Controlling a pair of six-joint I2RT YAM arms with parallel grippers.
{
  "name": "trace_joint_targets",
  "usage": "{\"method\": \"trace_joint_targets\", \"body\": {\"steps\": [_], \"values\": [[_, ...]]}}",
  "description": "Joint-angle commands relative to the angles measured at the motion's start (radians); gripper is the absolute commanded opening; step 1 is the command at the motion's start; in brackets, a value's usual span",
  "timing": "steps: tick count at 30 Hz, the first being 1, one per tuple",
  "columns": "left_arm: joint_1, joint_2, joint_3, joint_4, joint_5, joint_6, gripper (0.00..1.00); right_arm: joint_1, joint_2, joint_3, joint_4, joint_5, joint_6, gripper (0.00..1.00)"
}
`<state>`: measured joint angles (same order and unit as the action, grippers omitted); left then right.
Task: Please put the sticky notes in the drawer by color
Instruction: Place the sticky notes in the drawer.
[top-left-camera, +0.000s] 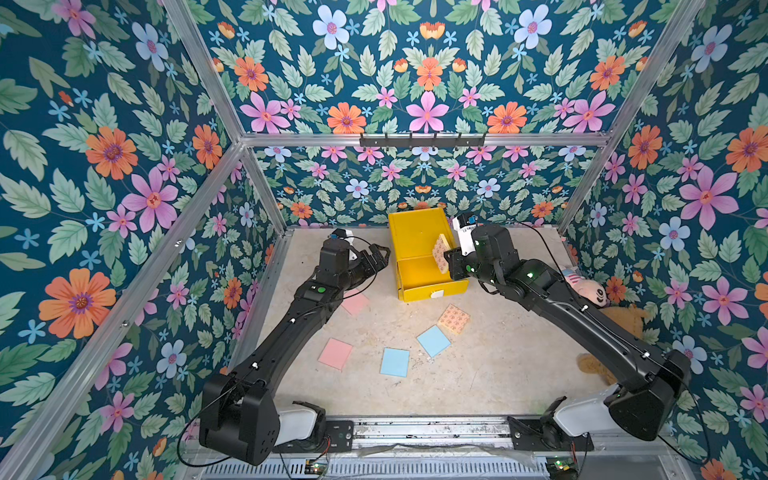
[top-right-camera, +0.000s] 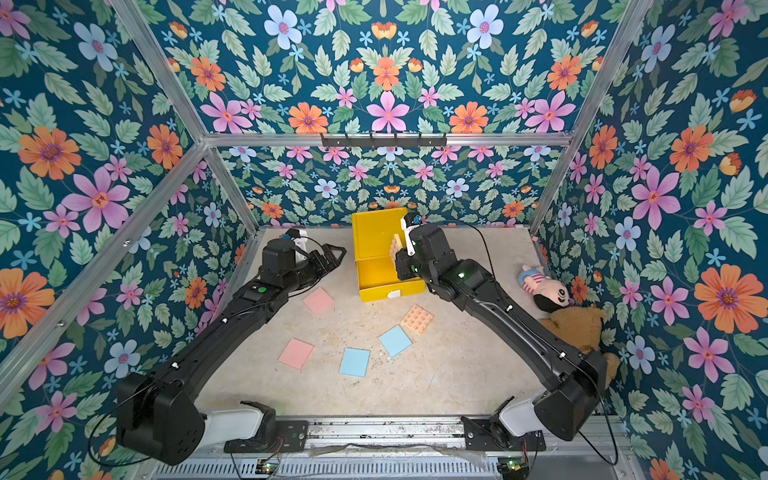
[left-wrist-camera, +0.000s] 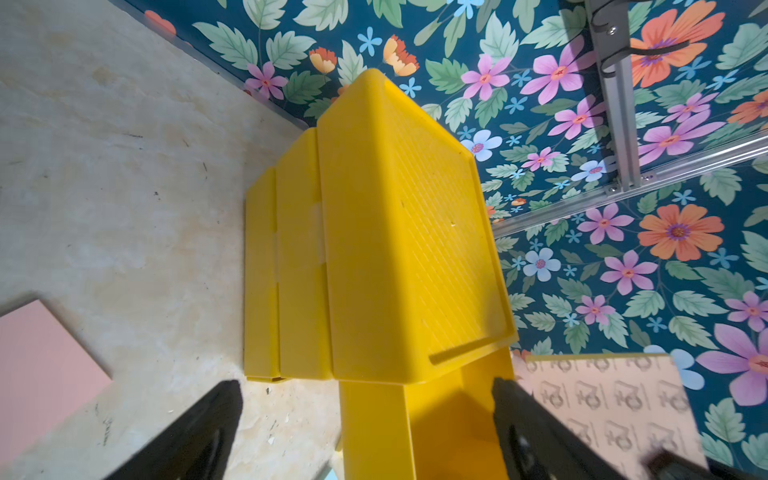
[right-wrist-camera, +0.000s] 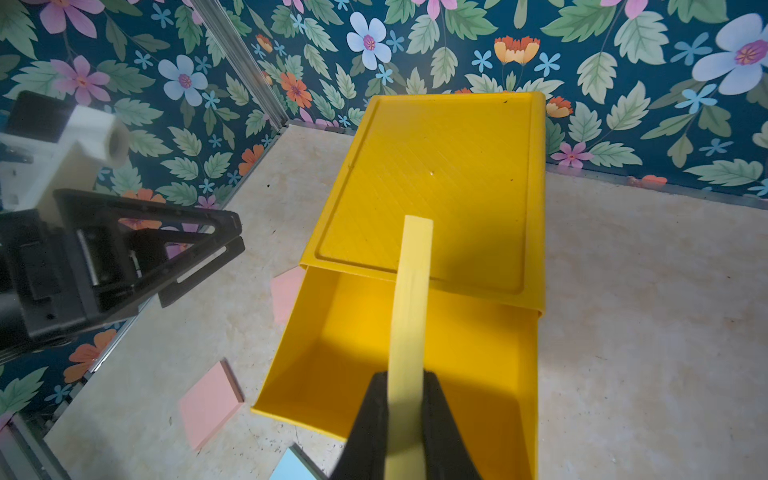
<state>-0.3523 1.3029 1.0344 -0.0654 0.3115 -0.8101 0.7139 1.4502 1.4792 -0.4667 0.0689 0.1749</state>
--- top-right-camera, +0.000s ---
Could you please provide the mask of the orange patterned sticky note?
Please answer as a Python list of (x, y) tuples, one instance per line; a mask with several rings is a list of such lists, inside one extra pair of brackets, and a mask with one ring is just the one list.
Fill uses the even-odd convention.
[(390, 244), (390, 249), (389, 249), (389, 256), (390, 256), (390, 259), (391, 259), (393, 264), (396, 263), (397, 254), (402, 249), (403, 249), (403, 244), (402, 244), (400, 236), (398, 234), (394, 234), (393, 238), (392, 238), (392, 241), (391, 241), (391, 244)]
[(412, 332), (423, 335), (434, 322), (435, 316), (423, 307), (414, 304), (400, 321), (400, 325)]

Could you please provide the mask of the yellow drawer cabinet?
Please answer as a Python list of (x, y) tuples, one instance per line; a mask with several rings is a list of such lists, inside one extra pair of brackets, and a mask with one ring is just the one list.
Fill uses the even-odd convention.
[(399, 281), (389, 256), (394, 234), (404, 234), (400, 225), (406, 208), (369, 211), (352, 215), (354, 259), (361, 301), (371, 303), (425, 292), (422, 280)]

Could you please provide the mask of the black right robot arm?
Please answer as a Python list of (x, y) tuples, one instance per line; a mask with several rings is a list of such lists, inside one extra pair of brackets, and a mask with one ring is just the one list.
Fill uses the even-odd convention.
[(459, 260), (440, 227), (420, 224), (419, 219), (406, 215), (401, 220), (405, 247), (395, 254), (398, 278), (424, 281), (431, 294), (480, 320), (526, 362), (542, 385), (534, 396), (503, 404), (497, 422), (516, 437), (542, 430), (573, 440), (602, 400), (607, 361), (549, 331), (480, 263)]

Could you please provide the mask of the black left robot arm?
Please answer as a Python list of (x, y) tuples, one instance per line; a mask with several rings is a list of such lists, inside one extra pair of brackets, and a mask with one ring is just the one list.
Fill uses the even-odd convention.
[(255, 401), (200, 411), (195, 402), (212, 375), (293, 295), (313, 288), (338, 268), (346, 249), (318, 244), (301, 249), (292, 238), (270, 240), (257, 275), (188, 345), (147, 374), (131, 373), (117, 386), (116, 442), (167, 465), (201, 447), (234, 440), (276, 439), (274, 411)]

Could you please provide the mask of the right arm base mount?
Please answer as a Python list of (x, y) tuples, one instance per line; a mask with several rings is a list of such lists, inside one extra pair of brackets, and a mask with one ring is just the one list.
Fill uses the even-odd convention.
[(543, 426), (530, 398), (507, 398), (490, 415), (462, 415), (465, 448), (470, 451), (538, 453), (546, 449)]

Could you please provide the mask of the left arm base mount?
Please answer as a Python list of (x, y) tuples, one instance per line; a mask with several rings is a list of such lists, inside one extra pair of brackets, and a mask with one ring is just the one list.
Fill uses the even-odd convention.
[(308, 439), (306, 420), (279, 420), (274, 408), (256, 401), (241, 401), (245, 412), (261, 414), (257, 429), (224, 444), (226, 453), (295, 453), (304, 450)]

